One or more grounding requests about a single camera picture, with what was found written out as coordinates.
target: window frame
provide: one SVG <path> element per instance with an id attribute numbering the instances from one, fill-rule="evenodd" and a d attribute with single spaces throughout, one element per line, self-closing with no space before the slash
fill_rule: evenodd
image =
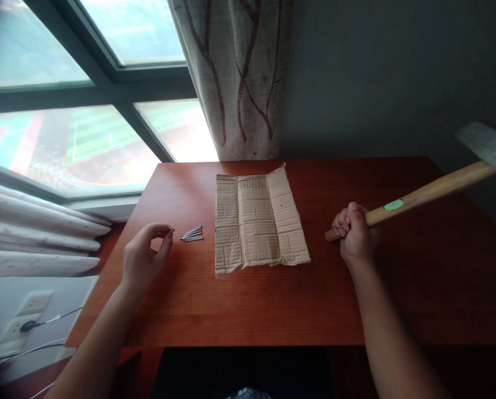
<path id="1" fill-rule="evenodd" d="M 92 84 L 0 88 L 0 113 L 113 105 L 161 162 L 175 162 L 134 103 L 196 99 L 186 63 L 121 67 L 78 0 L 23 0 L 90 78 Z M 66 197 L 0 168 L 0 184 L 56 203 L 140 195 L 142 191 Z"/>

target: hammer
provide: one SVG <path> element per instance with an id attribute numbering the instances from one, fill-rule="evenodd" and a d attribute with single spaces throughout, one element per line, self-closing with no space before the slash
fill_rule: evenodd
<path id="1" fill-rule="evenodd" d="M 404 197 L 368 212 L 365 214 L 365 219 L 369 227 L 428 202 L 464 190 L 496 175 L 495 129 L 480 122 L 472 122 L 458 130 L 455 136 L 477 154 L 481 161 L 440 177 Z M 342 237 L 332 229 L 325 232 L 327 241 L 335 241 L 340 238 Z"/>

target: hammer head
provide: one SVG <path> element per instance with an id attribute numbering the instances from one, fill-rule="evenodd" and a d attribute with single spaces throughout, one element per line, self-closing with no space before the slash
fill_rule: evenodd
<path id="1" fill-rule="evenodd" d="M 480 122 L 471 122 L 455 133 L 483 161 L 496 170 L 496 130 Z"/>

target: wooden hammer handle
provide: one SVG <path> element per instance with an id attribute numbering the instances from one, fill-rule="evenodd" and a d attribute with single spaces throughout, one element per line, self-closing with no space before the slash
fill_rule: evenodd
<path id="1" fill-rule="evenodd" d="M 468 188 L 494 175 L 496 175 L 496 170 L 489 164 L 484 161 L 476 162 L 449 175 L 440 177 L 390 204 L 368 212 L 365 215 L 366 223 L 369 227 L 375 226 L 400 213 Z M 342 237 L 332 229 L 325 232 L 327 241 L 335 241 L 340 238 Z"/>

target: window pane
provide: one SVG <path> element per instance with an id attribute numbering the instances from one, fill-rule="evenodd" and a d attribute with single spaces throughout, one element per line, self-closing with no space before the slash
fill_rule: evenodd
<path id="1" fill-rule="evenodd" d="M 134 105 L 177 162 L 218 161 L 198 100 Z"/>
<path id="2" fill-rule="evenodd" d="M 167 0 L 80 0 L 120 65 L 185 61 Z"/>
<path id="3" fill-rule="evenodd" d="M 0 166 L 63 196 L 141 190 L 158 162 L 112 105 L 0 114 Z"/>
<path id="4" fill-rule="evenodd" d="M 87 81 L 22 0 L 0 0 L 0 87 Z"/>

